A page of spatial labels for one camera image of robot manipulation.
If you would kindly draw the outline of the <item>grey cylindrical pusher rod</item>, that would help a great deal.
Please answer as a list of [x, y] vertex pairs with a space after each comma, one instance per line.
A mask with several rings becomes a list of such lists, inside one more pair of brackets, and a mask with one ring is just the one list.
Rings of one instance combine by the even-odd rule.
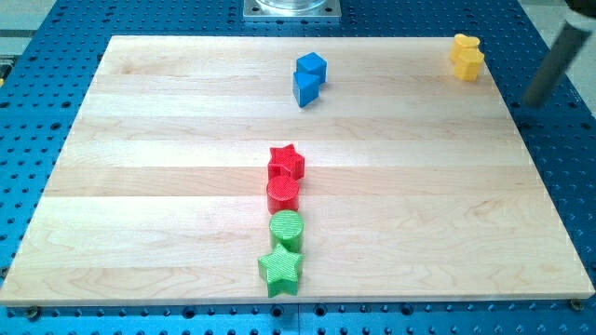
[[526, 88], [522, 103], [532, 108], [542, 106], [591, 35], [590, 28], [567, 20]]

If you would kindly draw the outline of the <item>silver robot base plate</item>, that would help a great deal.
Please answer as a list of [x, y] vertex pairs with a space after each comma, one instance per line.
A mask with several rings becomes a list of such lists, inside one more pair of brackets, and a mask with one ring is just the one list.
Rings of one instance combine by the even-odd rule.
[[339, 0], [244, 0], [243, 18], [247, 21], [339, 20]]

